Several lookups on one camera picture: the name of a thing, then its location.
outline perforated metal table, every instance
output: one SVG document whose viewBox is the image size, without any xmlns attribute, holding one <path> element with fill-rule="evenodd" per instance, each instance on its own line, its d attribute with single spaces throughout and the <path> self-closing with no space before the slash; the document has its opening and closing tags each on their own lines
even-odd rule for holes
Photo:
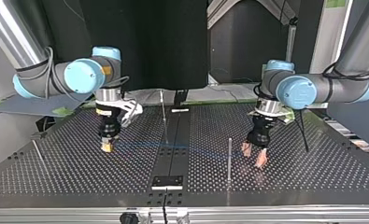
<svg viewBox="0 0 369 224">
<path fill-rule="evenodd" d="M 115 220 L 124 211 L 156 214 L 154 223 L 177 221 L 183 211 L 190 219 L 203 221 L 200 214 L 205 211 L 218 220 L 227 217 L 227 222 L 239 214 L 240 220 L 270 218 L 260 217 L 261 211 L 270 211 L 279 220 L 286 220 L 287 214 L 295 216 L 293 211 L 323 221 L 350 214 L 369 219 L 369 155 L 306 111 L 310 152 L 305 152 L 295 123 L 278 124 L 271 132 L 270 160 L 259 170 L 254 162 L 260 149 L 254 148 L 250 158 L 240 151 L 252 125 L 247 115 L 252 108 L 192 105 L 189 112 L 169 112 L 165 137 L 162 109 L 147 107 L 121 132 L 118 150 L 110 154 L 98 149 L 99 120 L 94 111 L 79 111 L 39 140 L 43 160 L 29 144 L 0 164 L 0 218 L 9 214 L 7 208 L 25 208 L 20 211 L 27 211 L 28 218 L 41 213 L 79 220 L 71 217 L 76 213 L 88 221 L 94 216 Z M 230 185 L 229 138 L 234 146 Z M 176 175 L 183 176 L 183 190 L 151 190 L 154 176 Z M 67 211 L 70 216 L 62 215 Z"/>
</svg>

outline gray wall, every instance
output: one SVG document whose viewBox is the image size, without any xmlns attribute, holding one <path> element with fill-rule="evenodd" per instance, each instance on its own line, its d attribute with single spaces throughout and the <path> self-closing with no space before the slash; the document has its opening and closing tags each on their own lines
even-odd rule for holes
<svg viewBox="0 0 369 224">
<path fill-rule="evenodd" d="M 0 98 L 14 92 L 12 76 L 15 70 L 0 49 Z M 40 117 L 0 114 L 0 162 L 29 142 L 36 132 L 35 121 Z"/>
</svg>

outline metal rod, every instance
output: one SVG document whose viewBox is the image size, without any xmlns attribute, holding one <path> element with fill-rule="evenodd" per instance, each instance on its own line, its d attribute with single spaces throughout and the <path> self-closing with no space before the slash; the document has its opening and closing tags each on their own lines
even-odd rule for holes
<svg viewBox="0 0 369 224">
<path fill-rule="evenodd" d="M 286 48 L 286 62 L 291 62 L 292 50 L 294 48 L 295 32 L 297 31 L 296 25 L 290 25 L 289 35 L 287 37 L 287 48 Z"/>
<path fill-rule="evenodd" d="M 48 59 L 46 51 L 28 27 L 14 1 L 0 0 L 0 48 L 16 69 Z"/>
<path fill-rule="evenodd" d="M 231 186 L 231 166 L 233 156 L 233 139 L 228 139 L 228 188 Z"/>
<path fill-rule="evenodd" d="M 38 155 L 38 158 L 44 161 L 44 158 L 42 157 L 41 151 L 39 150 L 38 144 L 35 140 L 32 140 L 33 145 L 35 146 L 36 154 Z"/>
<path fill-rule="evenodd" d="M 164 109 L 163 90 L 160 90 L 160 95 L 161 95 L 161 104 L 162 104 L 162 112 L 163 112 L 164 141 L 168 145 L 169 140 L 167 139 L 167 123 L 166 123 L 166 112 L 165 112 L 165 109 Z"/>
<path fill-rule="evenodd" d="M 45 172 L 47 172 L 47 175 L 50 175 L 50 172 L 48 171 L 47 164 L 45 163 L 44 157 L 41 154 L 41 150 L 38 147 L 38 143 L 36 140 L 32 140 L 33 145 L 35 146 L 36 154 L 38 155 L 38 158 L 41 160 L 42 165 L 44 166 Z"/>
</svg>

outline vertical metal pin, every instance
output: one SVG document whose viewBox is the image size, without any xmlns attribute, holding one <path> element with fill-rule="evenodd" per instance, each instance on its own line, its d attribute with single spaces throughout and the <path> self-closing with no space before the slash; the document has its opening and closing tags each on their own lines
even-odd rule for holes
<svg viewBox="0 0 369 224">
<path fill-rule="evenodd" d="M 228 188 L 231 187 L 231 165 L 232 165 L 232 156 L 233 156 L 233 139 L 228 139 Z"/>
<path fill-rule="evenodd" d="M 42 164 L 44 165 L 45 171 L 47 172 L 47 175 L 49 174 L 47 164 L 44 161 L 44 157 L 41 154 L 41 150 L 39 150 L 38 144 L 36 143 L 36 140 L 32 140 L 33 145 L 35 146 L 36 154 L 38 155 L 38 158 L 41 159 Z"/>
<path fill-rule="evenodd" d="M 35 140 L 32 140 L 33 145 L 35 146 L 36 154 L 38 155 L 38 158 L 44 161 L 44 158 L 42 157 L 41 151 L 39 150 L 38 144 Z"/>
<path fill-rule="evenodd" d="M 164 141 L 166 145 L 169 145 L 169 141 L 167 140 L 167 123 L 166 123 L 166 113 L 164 110 L 163 90 L 160 91 L 160 95 L 161 95 L 161 104 L 162 104 L 162 112 L 163 112 Z"/>
</svg>

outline black backdrop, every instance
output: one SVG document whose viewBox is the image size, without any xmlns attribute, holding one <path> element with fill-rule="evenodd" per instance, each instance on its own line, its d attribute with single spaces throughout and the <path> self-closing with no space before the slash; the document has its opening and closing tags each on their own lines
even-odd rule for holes
<svg viewBox="0 0 369 224">
<path fill-rule="evenodd" d="M 206 0 L 43 0 L 43 7 L 60 61 L 111 46 L 131 78 L 126 90 L 207 84 Z"/>
</svg>

